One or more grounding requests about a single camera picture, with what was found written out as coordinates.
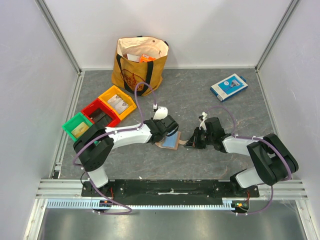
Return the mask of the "brown leather card holder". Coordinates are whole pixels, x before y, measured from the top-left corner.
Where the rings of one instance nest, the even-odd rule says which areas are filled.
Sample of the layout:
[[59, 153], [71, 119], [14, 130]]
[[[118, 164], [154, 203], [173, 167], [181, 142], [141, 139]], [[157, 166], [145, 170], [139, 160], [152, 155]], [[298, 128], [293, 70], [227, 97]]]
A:
[[185, 145], [187, 140], [181, 140], [181, 132], [177, 131], [172, 136], [166, 136], [163, 141], [156, 142], [155, 145], [162, 149], [177, 150], [179, 145]]

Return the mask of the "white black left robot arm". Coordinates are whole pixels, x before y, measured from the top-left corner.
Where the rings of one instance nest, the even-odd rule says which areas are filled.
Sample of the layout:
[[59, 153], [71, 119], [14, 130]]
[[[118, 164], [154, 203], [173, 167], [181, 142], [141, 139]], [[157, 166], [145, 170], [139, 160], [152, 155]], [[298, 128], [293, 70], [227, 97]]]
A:
[[103, 197], [110, 192], [103, 165], [112, 150], [133, 144], [159, 143], [178, 129], [178, 123], [170, 115], [126, 127], [104, 127], [95, 123], [73, 144], [75, 158], [80, 160], [80, 166], [93, 183], [92, 190]]

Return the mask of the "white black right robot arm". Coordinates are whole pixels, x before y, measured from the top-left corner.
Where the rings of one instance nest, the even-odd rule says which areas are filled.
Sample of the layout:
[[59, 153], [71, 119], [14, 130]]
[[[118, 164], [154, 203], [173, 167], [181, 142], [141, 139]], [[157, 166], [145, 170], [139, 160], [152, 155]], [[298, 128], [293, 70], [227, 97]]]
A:
[[263, 137], [245, 137], [225, 133], [219, 118], [199, 117], [200, 126], [184, 144], [186, 148], [205, 149], [211, 145], [225, 154], [240, 154], [251, 158], [253, 167], [234, 174], [229, 191], [235, 197], [242, 196], [253, 185], [274, 184], [287, 181], [299, 169], [299, 164], [280, 138], [270, 133]]

